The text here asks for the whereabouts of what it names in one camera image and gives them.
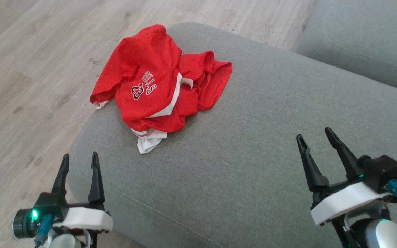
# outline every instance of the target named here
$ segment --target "wooden floor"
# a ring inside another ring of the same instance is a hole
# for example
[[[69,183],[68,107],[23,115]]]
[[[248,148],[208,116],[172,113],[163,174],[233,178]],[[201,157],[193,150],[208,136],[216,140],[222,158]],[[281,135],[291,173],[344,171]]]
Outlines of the wooden floor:
[[[0,0],[0,247],[33,247],[13,237],[13,216],[50,190],[121,38],[156,23],[200,22],[292,50],[315,1]],[[103,234],[99,247],[139,246]]]

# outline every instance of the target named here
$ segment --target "green led light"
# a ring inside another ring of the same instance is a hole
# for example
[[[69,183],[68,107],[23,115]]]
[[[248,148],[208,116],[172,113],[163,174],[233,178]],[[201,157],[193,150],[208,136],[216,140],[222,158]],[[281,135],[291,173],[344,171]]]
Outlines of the green led light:
[[[32,211],[32,220],[36,220],[38,218],[38,212],[36,210]]]

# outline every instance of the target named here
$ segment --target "gray upholstery fabric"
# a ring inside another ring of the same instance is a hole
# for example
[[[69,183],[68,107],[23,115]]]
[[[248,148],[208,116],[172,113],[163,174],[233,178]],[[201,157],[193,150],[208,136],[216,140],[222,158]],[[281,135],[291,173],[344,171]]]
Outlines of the gray upholstery fabric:
[[[169,34],[232,61],[221,98],[144,155],[114,101],[96,110],[71,150],[74,195],[86,200],[97,151],[115,230],[148,248],[338,247],[312,221],[296,135],[332,183],[345,172],[325,127],[357,156],[397,159],[397,89],[206,25]]]
[[[397,88],[397,1],[320,0],[296,52]]]

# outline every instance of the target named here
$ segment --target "white robot part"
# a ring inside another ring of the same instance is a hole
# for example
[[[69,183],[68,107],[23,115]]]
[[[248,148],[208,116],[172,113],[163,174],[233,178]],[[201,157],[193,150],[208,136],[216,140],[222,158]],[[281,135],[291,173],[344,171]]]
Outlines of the white robot part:
[[[106,212],[85,207],[71,207],[65,220],[53,226],[65,226],[68,229],[87,229],[97,231],[112,231],[113,218]]]
[[[370,189],[363,182],[359,182],[346,187],[337,193],[321,201],[311,211],[315,225],[321,225],[327,220],[343,215],[349,211],[357,209],[376,199],[384,199],[391,193],[378,194]]]

